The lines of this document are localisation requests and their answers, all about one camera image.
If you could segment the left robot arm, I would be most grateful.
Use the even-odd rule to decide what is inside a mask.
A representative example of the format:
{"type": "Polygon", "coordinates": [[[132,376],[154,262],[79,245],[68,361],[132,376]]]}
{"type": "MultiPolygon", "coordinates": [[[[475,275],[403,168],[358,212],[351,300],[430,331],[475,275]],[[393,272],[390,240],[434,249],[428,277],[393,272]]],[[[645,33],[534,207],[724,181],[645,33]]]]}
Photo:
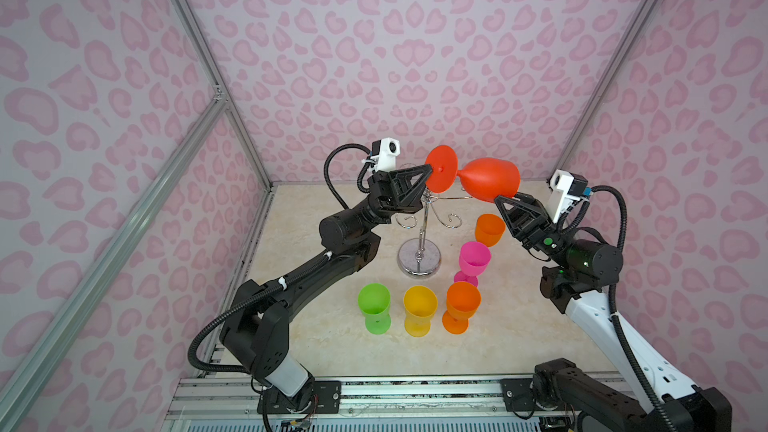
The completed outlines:
{"type": "Polygon", "coordinates": [[[374,173],[363,200],[321,220],[321,253],[284,276],[238,288],[219,339],[244,372],[268,385],[287,408],[302,412],[314,399],[314,377],[289,352],[292,320],[336,282],[373,261],[381,242],[373,229],[391,223],[396,214],[420,211],[431,175],[429,165],[374,173]]]}

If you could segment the red wine glass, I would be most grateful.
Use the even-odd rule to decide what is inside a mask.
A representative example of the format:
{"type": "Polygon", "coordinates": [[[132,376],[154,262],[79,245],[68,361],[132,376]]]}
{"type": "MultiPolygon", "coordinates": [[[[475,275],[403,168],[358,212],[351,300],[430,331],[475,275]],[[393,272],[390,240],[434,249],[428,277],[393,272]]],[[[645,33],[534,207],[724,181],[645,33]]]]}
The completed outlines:
{"type": "Polygon", "coordinates": [[[471,197],[492,203],[498,196],[514,196],[521,184],[520,171],[512,162],[479,158],[460,168],[456,152],[447,145],[434,148],[425,164],[432,167],[427,188],[436,194],[446,192],[459,179],[471,197]]]}

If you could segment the pink wine glass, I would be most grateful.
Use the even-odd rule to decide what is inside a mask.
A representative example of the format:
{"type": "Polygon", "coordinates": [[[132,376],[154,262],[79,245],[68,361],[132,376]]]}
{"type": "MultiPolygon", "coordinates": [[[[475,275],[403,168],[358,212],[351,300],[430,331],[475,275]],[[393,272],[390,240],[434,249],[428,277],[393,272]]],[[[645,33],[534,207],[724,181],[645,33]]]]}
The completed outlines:
{"type": "Polygon", "coordinates": [[[466,242],[460,249],[459,271],[454,275],[453,281],[466,282],[477,287],[478,277],[486,271],[491,259],[491,251],[485,244],[476,241],[466,242]]]}

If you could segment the yellow wine glass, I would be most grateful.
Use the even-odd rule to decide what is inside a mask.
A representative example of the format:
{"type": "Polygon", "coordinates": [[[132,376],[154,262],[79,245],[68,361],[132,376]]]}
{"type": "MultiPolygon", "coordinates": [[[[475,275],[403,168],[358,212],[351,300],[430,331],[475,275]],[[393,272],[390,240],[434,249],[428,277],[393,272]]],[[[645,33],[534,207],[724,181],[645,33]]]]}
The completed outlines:
{"type": "Polygon", "coordinates": [[[404,328],[412,337],[424,337],[431,329],[431,321],[438,309],[436,294],[428,287],[413,286],[403,297],[406,318],[404,328]]]}

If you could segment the green wine glass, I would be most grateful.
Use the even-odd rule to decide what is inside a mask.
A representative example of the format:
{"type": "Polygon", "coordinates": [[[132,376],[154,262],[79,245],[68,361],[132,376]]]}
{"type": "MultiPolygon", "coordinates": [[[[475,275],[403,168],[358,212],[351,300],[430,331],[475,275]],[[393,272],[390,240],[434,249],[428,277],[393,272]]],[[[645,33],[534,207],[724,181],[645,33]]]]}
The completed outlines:
{"type": "Polygon", "coordinates": [[[382,335],[389,330],[391,294],[386,286],[380,283],[364,286],[358,294],[357,304],[371,334],[382,335]]]}

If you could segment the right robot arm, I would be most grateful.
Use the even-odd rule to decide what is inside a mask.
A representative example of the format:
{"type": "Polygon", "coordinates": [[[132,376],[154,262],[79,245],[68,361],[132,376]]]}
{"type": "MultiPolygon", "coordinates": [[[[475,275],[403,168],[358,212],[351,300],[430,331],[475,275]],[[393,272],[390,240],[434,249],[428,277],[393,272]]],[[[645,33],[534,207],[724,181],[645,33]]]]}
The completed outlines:
{"type": "Polygon", "coordinates": [[[512,237],[554,263],[542,269],[542,296],[590,337],[632,391],[618,392],[561,358],[535,367],[535,400],[542,407],[572,405],[611,431],[731,430],[733,408],[725,395],[715,387],[697,385],[619,313],[616,295],[624,263],[626,202],[613,187],[597,189],[618,203],[616,244],[577,222],[562,227],[529,194],[495,200],[512,237]]]}

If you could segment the orange wine glass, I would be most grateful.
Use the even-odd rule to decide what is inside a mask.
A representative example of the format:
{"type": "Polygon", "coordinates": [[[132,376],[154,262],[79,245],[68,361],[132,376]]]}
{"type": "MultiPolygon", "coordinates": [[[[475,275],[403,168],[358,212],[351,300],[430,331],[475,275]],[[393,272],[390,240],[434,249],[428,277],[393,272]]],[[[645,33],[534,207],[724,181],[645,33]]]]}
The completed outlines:
{"type": "Polygon", "coordinates": [[[446,292],[446,312],[442,317],[444,328],[451,334],[467,331],[472,318],[482,303],[478,288],[468,282],[455,282],[446,292]]]}
{"type": "Polygon", "coordinates": [[[486,247],[495,246],[506,231],[504,221],[494,214],[483,214],[478,217],[475,226],[475,240],[486,247]]]}

